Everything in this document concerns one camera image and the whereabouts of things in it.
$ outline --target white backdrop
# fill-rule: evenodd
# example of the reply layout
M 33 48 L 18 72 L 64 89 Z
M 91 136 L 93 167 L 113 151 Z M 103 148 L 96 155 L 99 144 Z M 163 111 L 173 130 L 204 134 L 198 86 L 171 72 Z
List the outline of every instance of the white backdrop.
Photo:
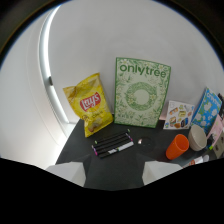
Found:
M 77 120 L 63 88 L 100 72 L 113 112 L 116 57 L 171 66 L 169 100 L 198 105 L 205 87 L 223 94 L 221 63 L 204 36 L 184 17 L 150 0 L 75 0 L 63 4 L 50 29 L 53 83 L 69 121 Z

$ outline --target onlytree box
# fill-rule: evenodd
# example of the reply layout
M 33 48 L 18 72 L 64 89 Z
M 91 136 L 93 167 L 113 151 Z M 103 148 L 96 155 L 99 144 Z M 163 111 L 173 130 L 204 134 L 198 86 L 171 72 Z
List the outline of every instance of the onlytree box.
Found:
M 114 123 L 155 128 L 169 86 L 171 67 L 116 58 Z

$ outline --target dark table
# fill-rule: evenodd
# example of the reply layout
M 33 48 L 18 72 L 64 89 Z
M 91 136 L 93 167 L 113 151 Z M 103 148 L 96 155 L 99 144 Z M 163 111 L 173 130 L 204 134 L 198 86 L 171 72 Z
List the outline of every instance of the dark table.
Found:
M 79 120 L 56 164 L 71 161 L 83 162 L 86 172 L 84 188 L 115 191 L 143 187 L 142 174 L 147 161 L 157 160 L 184 166 L 192 159 L 206 154 L 209 154 L 210 161 L 216 159 L 213 150 L 202 149 L 195 152 L 189 148 L 178 158 L 168 160 L 165 152 L 174 137 L 177 134 L 188 137 L 190 129 L 163 130 L 163 125 L 162 120 L 158 122 L 155 129 L 111 123 L 94 135 L 85 138 L 84 121 Z M 130 136 L 134 141 L 133 146 L 102 159 L 95 155 L 91 147 L 95 140 L 127 129 L 130 130 Z M 139 139 L 143 139 L 143 144 L 138 144 Z

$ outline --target pen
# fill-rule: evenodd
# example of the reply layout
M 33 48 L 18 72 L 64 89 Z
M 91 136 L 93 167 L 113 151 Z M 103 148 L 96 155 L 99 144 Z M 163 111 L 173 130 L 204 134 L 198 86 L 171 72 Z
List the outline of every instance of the pen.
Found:
M 118 133 L 116 133 L 116 134 L 114 134 L 114 135 L 111 135 L 111 136 L 108 136 L 108 137 L 105 137 L 105 138 L 101 138 L 101 139 L 99 139 L 99 140 L 96 140 L 95 143 L 96 143 L 96 144 L 99 144 L 99 143 L 101 143 L 101 142 L 103 142 L 103 141 L 112 139 L 112 138 L 114 138 L 114 137 L 116 137 L 116 136 L 118 136 L 118 135 L 125 134 L 125 133 L 129 133 L 129 132 L 130 132 L 130 130 L 127 129 L 126 131 L 121 131 L 121 132 L 118 132 Z
M 117 144 L 119 144 L 119 143 L 121 143 L 121 142 L 123 142 L 123 141 L 129 140 L 129 139 L 131 139 L 131 141 L 133 141 L 132 138 L 131 138 L 129 135 L 127 135 L 125 138 L 119 139 L 119 141 L 114 141 L 114 142 L 112 142 L 112 143 L 109 143 L 109 144 L 107 144 L 107 145 L 101 146 L 101 147 L 99 147 L 99 148 L 95 148 L 95 147 L 92 146 L 92 148 L 94 149 L 94 151 L 100 151 L 100 150 L 109 148 L 109 147 L 111 147 L 111 146 L 114 147 L 115 145 L 117 145 Z
M 110 150 L 112 150 L 112 149 L 118 148 L 118 147 L 120 147 L 121 145 L 127 144 L 127 143 L 129 143 L 129 142 L 131 142 L 131 140 L 130 140 L 130 139 L 126 139 L 126 140 L 123 141 L 122 143 L 118 143 L 118 144 L 113 145 L 113 146 L 111 146 L 111 147 L 108 147 L 108 148 L 106 148 L 106 149 L 102 149 L 102 150 L 98 150 L 98 151 L 95 150 L 95 154 L 96 154 L 96 155 L 99 155 L 99 154 L 102 154 L 102 153 L 104 153 L 104 152 L 108 152 L 108 151 L 110 151 Z
M 113 153 L 120 152 L 120 151 L 122 151 L 122 150 L 124 150 L 124 149 L 126 149 L 126 148 L 128 148 L 128 147 L 130 147 L 132 145 L 134 145 L 134 143 L 131 141 L 131 142 L 129 142 L 129 143 L 125 144 L 125 145 L 122 145 L 122 146 L 120 146 L 118 148 L 115 148 L 115 149 L 112 149 L 112 150 L 110 150 L 108 152 L 102 153 L 102 154 L 99 155 L 99 157 L 103 158 L 103 157 L 109 156 L 109 155 L 111 155 Z
M 116 142 L 116 141 L 124 139 L 124 138 L 130 138 L 130 136 L 127 133 L 125 133 L 125 134 L 117 136 L 117 137 L 115 137 L 113 139 L 109 139 L 109 140 L 103 141 L 100 144 L 92 145 L 92 147 L 95 148 L 95 149 L 100 149 L 100 148 L 105 147 L 106 145 L 110 144 L 111 142 Z

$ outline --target lay's chip bag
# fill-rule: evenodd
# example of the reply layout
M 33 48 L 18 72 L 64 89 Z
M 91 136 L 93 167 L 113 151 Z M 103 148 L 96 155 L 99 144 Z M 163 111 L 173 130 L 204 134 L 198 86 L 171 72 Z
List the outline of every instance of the lay's chip bag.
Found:
M 85 121 L 85 137 L 89 137 L 113 122 L 99 76 L 100 74 L 96 73 L 81 81 L 77 86 L 63 88 L 73 111 Z

